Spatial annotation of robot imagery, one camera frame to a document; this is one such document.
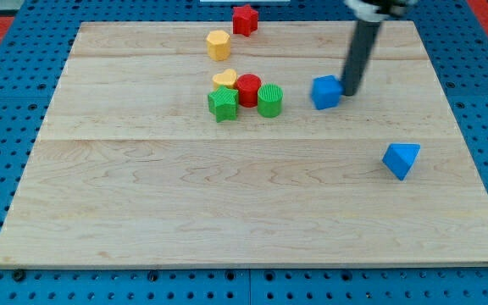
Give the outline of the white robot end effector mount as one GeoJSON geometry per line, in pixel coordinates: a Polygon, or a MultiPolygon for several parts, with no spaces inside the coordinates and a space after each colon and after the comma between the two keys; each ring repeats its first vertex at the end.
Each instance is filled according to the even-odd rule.
{"type": "Polygon", "coordinates": [[[383,21],[400,18],[417,4],[418,0],[344,0],[357,19],[383,21]]]}

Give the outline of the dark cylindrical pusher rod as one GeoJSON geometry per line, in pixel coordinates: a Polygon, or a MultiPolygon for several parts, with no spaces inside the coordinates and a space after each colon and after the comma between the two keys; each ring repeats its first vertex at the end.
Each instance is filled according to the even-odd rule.
{"type": "Polygon", "coordinates": [[[357,21],[341,76],[344,96],[354,96],[358,92],[381,25],[381,21],[357,21]]]}

